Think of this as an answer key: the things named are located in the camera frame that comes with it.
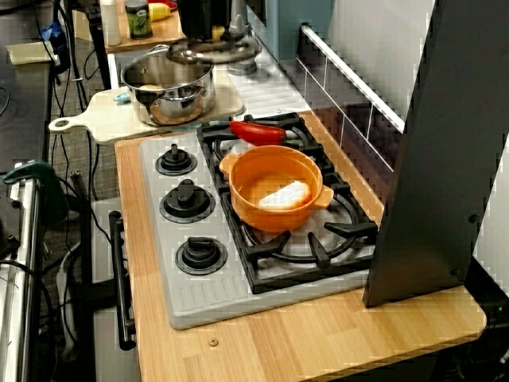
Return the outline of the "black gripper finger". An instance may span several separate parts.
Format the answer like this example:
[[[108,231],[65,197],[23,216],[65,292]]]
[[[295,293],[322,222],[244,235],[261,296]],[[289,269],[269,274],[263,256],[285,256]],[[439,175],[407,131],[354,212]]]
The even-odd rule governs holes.
[[[226,30],[231,24],[232,0],[216,1],[216,24],[223,26]]]
[[[180,24],[183,34],[191,39],[212,39],[212,2],[209,0],[178,0]]]

